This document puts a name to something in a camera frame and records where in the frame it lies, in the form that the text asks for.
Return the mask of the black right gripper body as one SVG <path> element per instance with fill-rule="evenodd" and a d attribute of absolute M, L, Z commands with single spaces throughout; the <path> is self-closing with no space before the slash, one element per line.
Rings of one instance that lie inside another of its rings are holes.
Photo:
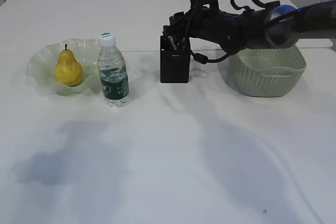
<path fill-rule="evenodd" d="M 240 18 L 238 14 L 210 9 L 195 14 L 192 10 L 179 12 L 169 17 L 170 24 L 163 26 L 163 35 L 172 36 L 175 42 L 188 35 L 218 44 L 225 52 L 236 52 L 244 38 Z"/>

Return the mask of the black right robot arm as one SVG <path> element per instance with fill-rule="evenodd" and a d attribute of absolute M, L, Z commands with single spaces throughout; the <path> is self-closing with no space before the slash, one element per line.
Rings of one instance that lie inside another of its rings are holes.
<path fill-rule="evenodd" d="M 218 44 L 227 54 L 243 49 L 284 49 L 299 39 L 335 37 L 335 1 L 301 8 L 280 5 L 271 9 L 231 14 L 202 8 L 189 10 L 163 27 L 175 42 L 185 37 Z"/>

